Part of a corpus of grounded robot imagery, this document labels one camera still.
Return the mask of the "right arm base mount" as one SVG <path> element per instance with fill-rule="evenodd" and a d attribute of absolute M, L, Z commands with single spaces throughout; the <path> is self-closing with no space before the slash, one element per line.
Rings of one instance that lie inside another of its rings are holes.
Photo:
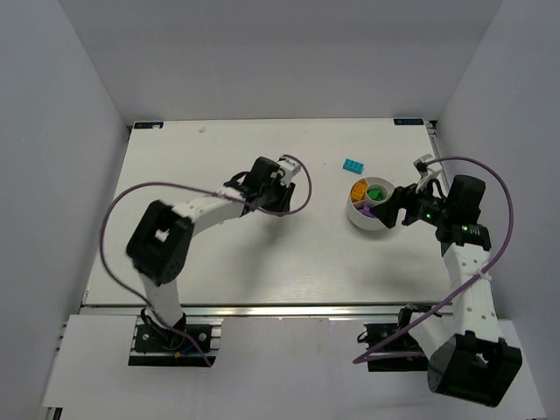
<path fill-rule="evenodd" d="M 365 324 L 364 330 L 357 336 L 359 344 L 365 344 L 367 349 L 384 341 L 412 320 L 413 315 L 421 315 L 431 308 L 427 304 L 406 304 L 398 313 L 397 321 L 385 324 Z M 367 362 L 367 371 L 370 373 L 402 373 L 426 372 L 428 359 L 424 356 L 421 347 L 407 332 L 403 336 L 387 344 L 381 351 L 383 354 L 411 354 Z"/>

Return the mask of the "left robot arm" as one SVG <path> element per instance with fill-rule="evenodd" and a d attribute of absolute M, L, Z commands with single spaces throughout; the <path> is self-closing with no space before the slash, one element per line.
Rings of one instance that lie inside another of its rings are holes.
<path fill-rule="evenodd" d="M 286 155 L 277 161 L 259 157 L 250 171 L 234 175 L 215 192 L 179 205 L 151 202 L 126 253 L 140 274 L 149 301 L 148 321 L 179 330 L 185 315 L 177 278 L 186 264 L 192 239 L 205 230 L 257 210 L 274 215 L 290 211 L 293 178 L 302 165 Z"/>

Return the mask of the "orange long lego brick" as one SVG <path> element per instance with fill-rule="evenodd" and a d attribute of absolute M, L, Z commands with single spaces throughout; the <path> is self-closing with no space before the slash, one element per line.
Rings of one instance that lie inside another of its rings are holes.
<path fill-rule="evenodd" d="M 365 199 L 368 191 L 368 184 L 366 182 L 356 182 L 350 192 L 350 199 L 352 202 L 360 202 Z"/>

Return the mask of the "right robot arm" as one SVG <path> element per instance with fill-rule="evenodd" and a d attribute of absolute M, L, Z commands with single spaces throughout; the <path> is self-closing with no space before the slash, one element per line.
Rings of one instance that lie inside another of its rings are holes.
<path fill-rule="evenodd" d="M 522 352 L 510 346 L 497 320 L 491 277 L 488 229 L 478 223 L 484 181 L 457 175 L 448 194 L 434 196 L 438 185 L 398 186 L 374 215 L 388 228 L 400 210 L 403 225 L 426 222 L 436 229 L 451 285 L 453 316 L 447 325 L 435 311 L 414 305 L 399 313 L 399 326 L 417 342 L 428 360 L 432 392 L 487 407 L 497 407 L 522 366 Z"/>

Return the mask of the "purple lego brick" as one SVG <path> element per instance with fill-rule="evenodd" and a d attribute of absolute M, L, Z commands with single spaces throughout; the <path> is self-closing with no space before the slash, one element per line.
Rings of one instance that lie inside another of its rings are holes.
<path fill-rule="evenodd" d="M 375 214 L 372 212 L 372 209 L 369 206 L 363 206 L 358 208 L 358 212 L 365 217 L 376 219 Z"/>

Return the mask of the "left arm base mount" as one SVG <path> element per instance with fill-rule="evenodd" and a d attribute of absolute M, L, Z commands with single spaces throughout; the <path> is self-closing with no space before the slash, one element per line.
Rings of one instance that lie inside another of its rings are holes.
<path fill-rule="evenodd" d="M 193 324 L 183 317 L 176 325 L 190 335 L 195 345 L 183 335 L 159 325 L 145 310 L 136 318 L 128 365 L 132 367 L 209 368 L 220 348 L 221 328 L 212 324 Z"/>

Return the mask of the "green lego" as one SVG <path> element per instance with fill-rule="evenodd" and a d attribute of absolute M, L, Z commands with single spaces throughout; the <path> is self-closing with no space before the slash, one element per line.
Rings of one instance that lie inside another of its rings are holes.
<path fill-rule="evenodd" d="M 367 197 L 375 202 L 382 202 L 386 199 L 386 191 L 379 187 L 370 188 L 367 190 Z"/>

